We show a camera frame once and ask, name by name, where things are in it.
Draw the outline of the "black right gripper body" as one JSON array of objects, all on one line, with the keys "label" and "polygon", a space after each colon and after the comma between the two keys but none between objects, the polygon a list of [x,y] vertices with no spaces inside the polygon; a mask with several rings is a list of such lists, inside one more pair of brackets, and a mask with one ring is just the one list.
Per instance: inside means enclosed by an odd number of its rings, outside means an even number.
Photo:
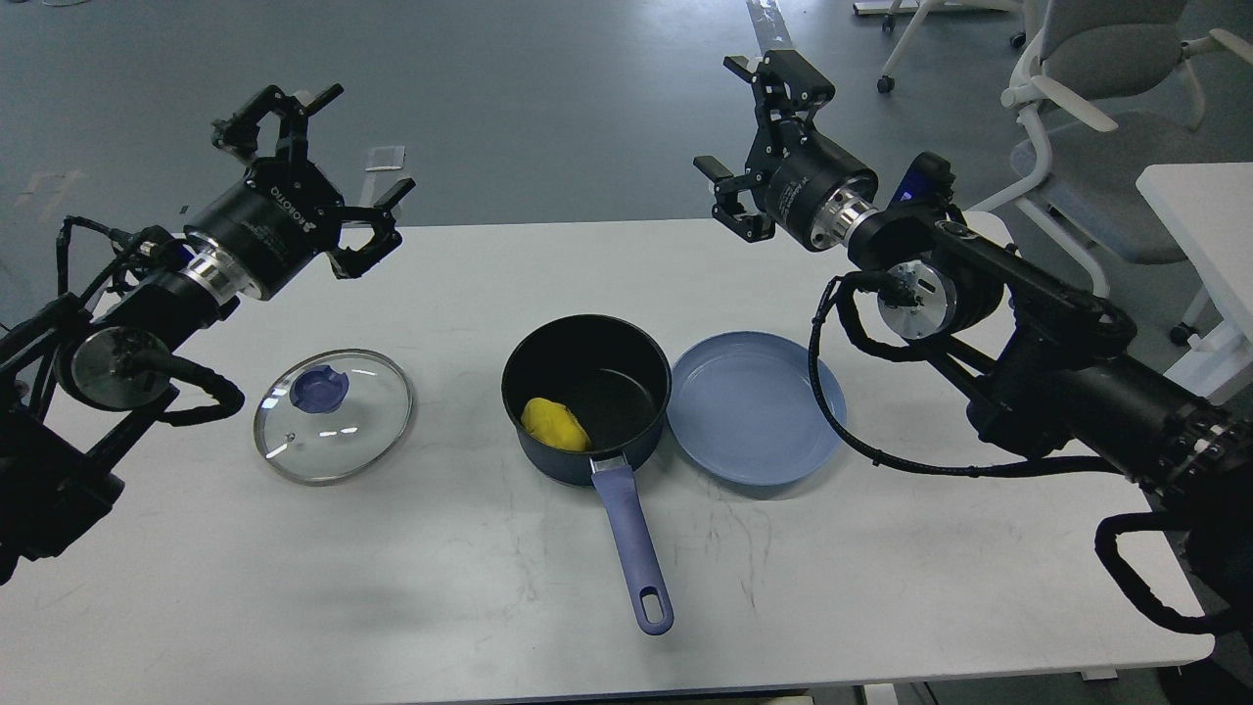
[{"label": "black right gripper body", "polygon": [[841,189],[871,202],[878,177],[858,157],[817,133],[786,131],[776,155],[781,162],[766,187],[766,213],[811,253],[838,245],[828,205]]}]

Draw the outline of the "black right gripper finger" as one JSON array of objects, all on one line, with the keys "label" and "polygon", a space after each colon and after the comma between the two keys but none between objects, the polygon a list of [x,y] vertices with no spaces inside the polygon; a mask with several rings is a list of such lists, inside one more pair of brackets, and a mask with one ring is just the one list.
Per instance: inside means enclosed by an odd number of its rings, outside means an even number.
[{"label": "black right gripper finger", "polygon": [[723,66],[751,85],[757,142],[767,157],[783,158],[809,143],[817,111],[834,99],[834,84],[797,50],[766,50],[757,60],[725,55]]},{"label": "black right gripper finger", "polygon": [[715,157],[693,158],[693,167],[709,182],[715,195],[710,215],[725,225],[747,244],[769,240],[776,235],[776,222],[764,212],[752,212],[741,202],[743,193],[753,195],[758,187],[766,187],[766,178],[759,172],[748,168],[743,174],[734,175]]}]

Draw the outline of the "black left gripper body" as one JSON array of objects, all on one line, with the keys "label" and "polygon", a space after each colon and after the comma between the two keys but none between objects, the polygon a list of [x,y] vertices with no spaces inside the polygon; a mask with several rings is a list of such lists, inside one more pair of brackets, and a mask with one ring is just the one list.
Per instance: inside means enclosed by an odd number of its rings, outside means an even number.
[{"label": "black left gripper body", "polygon": [[228,255],[246,273],[243,293],[269,301],[294,275],[330,250],[326,215],[342,203],[340,189],[315,164],[256,162],[184,225],[188,240]]}]

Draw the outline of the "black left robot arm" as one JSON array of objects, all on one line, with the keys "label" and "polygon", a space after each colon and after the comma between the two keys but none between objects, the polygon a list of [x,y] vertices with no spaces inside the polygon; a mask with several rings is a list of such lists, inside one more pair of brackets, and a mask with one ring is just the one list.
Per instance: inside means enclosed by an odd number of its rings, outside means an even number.
[{"label": "black left robot arm", "polygon": [[242,409],[233,381],[179,356],[192,336],[246,296],[273,299],[318,255],[337,278],[358,278],[398,249],[393,210],[413,180],[353,207],[309,160],[309,118],[342,91],[302,98],[269,85],[217,120],[213,147],[246,173],[182,235],[63,219],[56,296],[3,339],[4,581],[112,513],[124,488],[114,468],[154,425],[197,427]]}]

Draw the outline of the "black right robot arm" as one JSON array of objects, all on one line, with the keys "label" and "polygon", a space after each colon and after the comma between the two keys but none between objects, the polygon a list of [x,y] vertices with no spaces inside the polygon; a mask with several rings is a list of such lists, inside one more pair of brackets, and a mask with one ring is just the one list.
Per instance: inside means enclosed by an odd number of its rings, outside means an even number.
[{"label": "black right robot arm", "polygon": [[[1121,594],[1160,629],[1250,634],[1249,421],[1128,356],[1136,326],[1110,301],[972,229],[944,158],[913,158],[890,204],[875,207],[875,172],[814,126],[834,86],[799,53],[724,65],[752,89],[757,131],[742,174],[694,158],[715,192],[712,215],[749,244],[782,228],[811,253],[845,247],[855,267],[819,296],[807,351],[837,436],[873,465],[923,476],[1124,476],[1162,507],[1096,526],[1093,548]],[[944,374],[979,440],[1016,461],[941,467],[856,437],[819,384],[828,316],[861,352]]]}]

